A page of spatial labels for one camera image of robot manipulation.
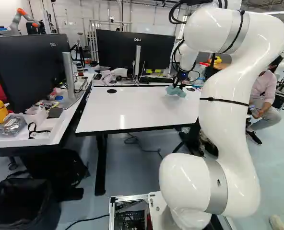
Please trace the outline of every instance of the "blue cap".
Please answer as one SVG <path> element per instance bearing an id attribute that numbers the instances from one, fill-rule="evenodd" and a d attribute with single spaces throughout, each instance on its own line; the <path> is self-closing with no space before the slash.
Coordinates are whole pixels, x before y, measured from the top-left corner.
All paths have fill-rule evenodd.
<path id="1" fill-rule="evenodd" d="M 61 101 L 62 99 L 63 99 L 63 96 L 56 96 L 56 97 L 55 97 L 55 100 L 56 100 L 56 101 Z"/>

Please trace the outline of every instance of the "black table leg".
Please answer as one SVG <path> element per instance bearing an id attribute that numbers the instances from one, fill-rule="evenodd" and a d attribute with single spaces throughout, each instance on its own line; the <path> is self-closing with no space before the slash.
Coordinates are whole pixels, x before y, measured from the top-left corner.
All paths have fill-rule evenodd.
<path id="1" fill-rule="evenodd" d="M 182 142 L 173 150 L 173 152 L 177 152 L 185 144 L 191 154 L 196 155 L 199 152 L 200 147 L 200 129 L 199 119 L 197 119 L 195 124 L 190 127 L 189 133 L 179 132 Z"/>
<path id="2" fill-rule="evenodd" d="M 96 181 L 95 181 L 95 196 L 101 196 L 105 194 L 105 180 L 106 180 L 106 159 L 107 159 L 107 138 L 108 134 L 97 135 L 97 169 L 96 169 Z"/>

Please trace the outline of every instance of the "gray robot arm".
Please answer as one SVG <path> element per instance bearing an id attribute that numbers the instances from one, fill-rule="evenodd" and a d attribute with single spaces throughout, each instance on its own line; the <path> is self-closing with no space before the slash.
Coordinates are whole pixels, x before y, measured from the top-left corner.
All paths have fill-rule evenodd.
<path id="1" fill-rule="evenodd" d="M 13 35 L 21 35 L 19 33 L 19 30 L 18 30 L 18 24 L 19 22 L 21 21 L 22 19 L 22 16 L 29 22 L 33 22 L 32 23 L 32 26 L 38 28 L 40 27 L 40 23 L 33 19 L 29 14 L 26 13 L 26 11 L 24 11 L 22 8 L 18 8 L 16 10 L 16 15 L 14 16 L 13 20 L 12 20 L 12 23 L 10 25 L 10 28 L 12 30 L 12 34 Z"/>

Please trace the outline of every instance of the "gray pants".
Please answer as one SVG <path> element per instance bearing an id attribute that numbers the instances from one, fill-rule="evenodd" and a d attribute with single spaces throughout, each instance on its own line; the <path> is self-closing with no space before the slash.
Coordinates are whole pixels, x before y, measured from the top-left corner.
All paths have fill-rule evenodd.
<path id="1" fill-rule="evenodd" d="M 253 105 L 255 105 L 256 109 L 259 111 L 264 103 L 264 99 L 263 98 L 259 98 L 259 99 L 251 99 L 251 101 L 253 101 Z M 267 128 L 270 126 L 273 126 L 277 123 L 280 122 L 280 120 L 282 119 L 280 113 L 274 108 L 274 107 L 270 107 L 263 115 L 262 115 L 262 119 L 259 120 L 258 122 L 252 124 L 250 126 L 251 129 L 253 130 L 259 130 L 259 129 L 263 129 L 263 128 Z"/>

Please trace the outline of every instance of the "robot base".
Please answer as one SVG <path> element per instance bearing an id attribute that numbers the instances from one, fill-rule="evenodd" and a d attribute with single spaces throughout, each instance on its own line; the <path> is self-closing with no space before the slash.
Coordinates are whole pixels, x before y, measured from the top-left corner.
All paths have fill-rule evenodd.
<path id="1" fill-rule="evenodd" d="M 186 211 L 181 213 L 181 216 L 184 217 L 181 220 L 177 212 L 171 214 L 160 191 L 148 194 L 148 204 L 153 230 L 202 230 L 208 225 L 211 218 L 209 213 L 187 210 L 186 214 L 184 214 Z"/>
<path id="2" fill-rule="evenodd" d="M 111 196 L 109 202 L 109 230 L 124 229 L 118 224 L 118 214 L 125 214 L 127 211 L 145 212 L 146 230 L 179 230 L 171 215 L 170 209 L 161 195 L 161 192 L 151 192 L 142 195 L 119 195 Z M 231 219 L 223 216 L 212 215 L 210 223 L 204 230 L 237 230 Z"/>

